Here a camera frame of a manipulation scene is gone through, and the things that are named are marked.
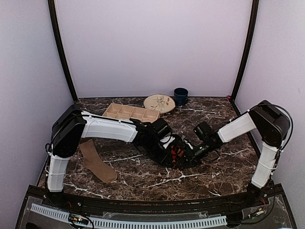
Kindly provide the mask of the argyle black red orange sock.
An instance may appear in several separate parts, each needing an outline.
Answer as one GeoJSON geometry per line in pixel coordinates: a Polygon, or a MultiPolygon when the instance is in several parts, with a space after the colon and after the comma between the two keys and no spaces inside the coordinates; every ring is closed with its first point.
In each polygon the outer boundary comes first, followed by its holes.
{"type": "Polygon", "coordinates": [[[201,160],[195,156],[195,146],[187,139],[173,134],[163,139],[162,142],[166,150],[165,159],[162,160],[165,167],[183,170],[201,164],[201,160]]]}

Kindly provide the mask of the wooden compartment tray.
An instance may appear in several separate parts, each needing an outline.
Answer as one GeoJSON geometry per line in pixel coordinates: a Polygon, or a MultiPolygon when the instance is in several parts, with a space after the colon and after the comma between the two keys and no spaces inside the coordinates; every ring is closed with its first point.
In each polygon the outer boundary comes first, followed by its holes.
{"type": "Polygon", "coordinates": [[[160,118],[160,112],[141,107],[111,103],[102,116],[122,120],[137,119],[141,122],[153,123],[160,118]]]}

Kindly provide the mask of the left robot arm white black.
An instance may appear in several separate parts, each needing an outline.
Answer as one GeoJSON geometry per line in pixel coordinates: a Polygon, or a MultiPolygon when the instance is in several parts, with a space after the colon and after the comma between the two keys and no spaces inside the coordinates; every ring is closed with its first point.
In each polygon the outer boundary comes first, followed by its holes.
{"type": "Polygon", "coordinates": [[[116,119],[83,111],[71,105],[53,124],[51,141],[45,150],[51,161],[48,170],[48,199],[57,208],[67,204],[62,194],[63,181],[69,159],[75,154],[82,138],[105,138],[133,143],[145,149],[151,160],[166,166],[169,145],[176,140],[172,130],[162,118],[153,123],[138,119],[116,119]]]}

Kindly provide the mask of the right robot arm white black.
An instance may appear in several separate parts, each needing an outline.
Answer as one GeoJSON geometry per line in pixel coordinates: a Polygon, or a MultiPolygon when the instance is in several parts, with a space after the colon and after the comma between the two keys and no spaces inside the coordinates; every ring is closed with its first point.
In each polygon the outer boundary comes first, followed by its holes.
{"type": "Polygon", "coordinates": [[[280,155],[290,141],[293,129],[292,116],[286,109],[263,100],[218,130],[213,130],[206,122],[200,123],[194,132],[201,140],[201,144],[187,145],[193,158],[201,160],[208,153],[232,140],[256,132],[262,142],[258,164],[250,181],[251,186],[256,188],[251,189],[243,197],[243,203],[253,207],[261,200],[262,193],[258,189],[266,186],[276,170],[280,155]]]}

